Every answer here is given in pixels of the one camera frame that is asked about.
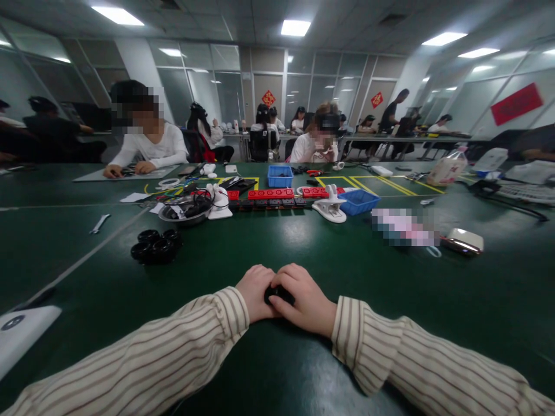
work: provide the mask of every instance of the red diamond sign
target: red diamond sign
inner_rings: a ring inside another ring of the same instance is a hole
[[[262,97],[262,102],[266,104],[268,108],[270,108],[270,106],[276,102],[276,98],[272,94],[272,91],[266,91],[266,94],[264,94],[264,96]]]

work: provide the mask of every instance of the plastic bottle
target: plastic bottle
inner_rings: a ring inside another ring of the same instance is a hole
[[[493,172],[499,169],[508,157],[509,151],[507,149],[495,147],[489,149],[471,169],[476,172]]]
[[[467,167],[468,161],[464,152],[466,146],[460,146],[447,156],[441,158],[428,175],[428,184],[433,186],[447,186],[455,182]]]

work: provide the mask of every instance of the phone holder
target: phone holder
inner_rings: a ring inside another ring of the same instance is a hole
[[[339,209],[339,206],[347,201],[337,197],[337,186],[335,184],[326,185],[325,190],[330,197],[317,200],[312,204],[312,209],[319,212],[328,221],[337,224],[347,221],[347,214]]]

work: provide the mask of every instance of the wrench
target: wrench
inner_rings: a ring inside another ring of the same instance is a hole
[[[89,234],[98,234],[98,232],[100,231],[100,227],[102,226],[102,224],[104,224],[104,221],[106,221],[106,219],[110,216],[110,214],[105,214],[102,217],[100,217],[100,221],[97,222],[96,226],[92,229],[92,231],[89,231]]]

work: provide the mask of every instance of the black shirt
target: black shirt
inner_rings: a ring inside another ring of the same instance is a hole
[[[55,147],[60,152],[71,153],[82,145],[77,140],[81,127],[75,122],[44,114],[24,117],[23,122],[45,146]]]
[[[393,115],[395,118],[395,112],[397,111],[397,103],[394,101],[389,104],[386,110],[383,112],[382,121],[380,122],[380,130],[388,130],[394,126],[394,124],[389,121],[389,117]]]

